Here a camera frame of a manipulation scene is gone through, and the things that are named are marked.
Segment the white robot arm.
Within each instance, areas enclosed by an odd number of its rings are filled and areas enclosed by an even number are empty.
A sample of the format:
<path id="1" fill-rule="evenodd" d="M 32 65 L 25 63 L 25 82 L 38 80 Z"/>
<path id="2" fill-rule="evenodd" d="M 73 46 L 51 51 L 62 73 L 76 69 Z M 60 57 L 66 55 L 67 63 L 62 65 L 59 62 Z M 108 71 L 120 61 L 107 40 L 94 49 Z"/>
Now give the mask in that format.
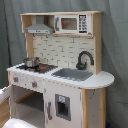
<path id="1" fill-rule="evenodd" d="M 9 119 L 2 128 L 36 128 L 35 126 L 20 120 L 20 119 Z"/>

